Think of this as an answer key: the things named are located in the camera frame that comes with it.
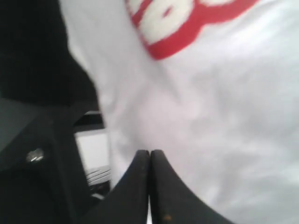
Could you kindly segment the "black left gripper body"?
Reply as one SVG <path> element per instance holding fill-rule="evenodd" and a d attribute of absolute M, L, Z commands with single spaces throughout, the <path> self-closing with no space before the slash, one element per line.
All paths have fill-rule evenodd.
<path fill-rule="evenodd" d="M 76 224 L 93 206 L 74 133 L 98 108 L 59 2 L 1 1 L 1 223 Z"/>

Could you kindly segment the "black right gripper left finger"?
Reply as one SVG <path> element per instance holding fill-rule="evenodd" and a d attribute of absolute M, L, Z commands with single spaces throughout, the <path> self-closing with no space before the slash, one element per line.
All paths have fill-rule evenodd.
<path fill-rule="evenodd" d="M 148 215 L 150 154 L 136 152 L 121 180 L 98 205 L 89 210 L 81 224 L 145 224 Z"/>

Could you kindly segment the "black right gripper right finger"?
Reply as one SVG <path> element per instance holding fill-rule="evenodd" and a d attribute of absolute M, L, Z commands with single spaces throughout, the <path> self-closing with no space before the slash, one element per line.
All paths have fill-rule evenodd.
<path fill-rule="evenodd" d="M 190 191 L 161 150 L 150 154 L 149 196 L 154 224 L 231 224 Z"/>

